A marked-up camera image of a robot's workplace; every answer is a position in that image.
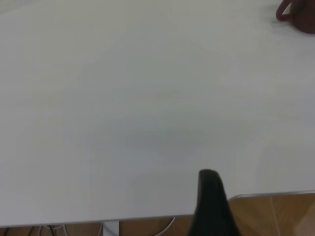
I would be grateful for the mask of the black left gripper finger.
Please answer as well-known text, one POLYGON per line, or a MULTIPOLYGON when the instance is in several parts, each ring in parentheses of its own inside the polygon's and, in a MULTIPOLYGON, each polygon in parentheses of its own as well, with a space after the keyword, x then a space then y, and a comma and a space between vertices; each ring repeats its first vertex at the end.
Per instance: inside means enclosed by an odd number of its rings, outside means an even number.
POLYGON ((197 204, 189 236, 239 236, 228 204, 223 182, 214 170, 201 170, 198 176, 197 204))

